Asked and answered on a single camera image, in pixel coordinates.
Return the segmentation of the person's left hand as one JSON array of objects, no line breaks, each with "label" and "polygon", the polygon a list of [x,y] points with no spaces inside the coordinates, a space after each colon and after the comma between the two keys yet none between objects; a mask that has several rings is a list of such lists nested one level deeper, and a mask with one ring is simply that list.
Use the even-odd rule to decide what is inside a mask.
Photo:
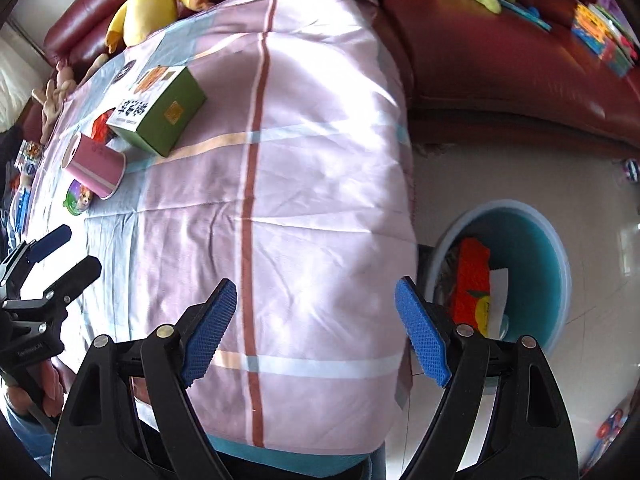
[{"label": "person's left hand", "polygon": [[58,358],[39,363],[26,373],[24,382],[10,378],[6,383],[6,402],[18,417],[32,417],[32,409],[39,408],[47,418],[62,413],[70,369]]}]

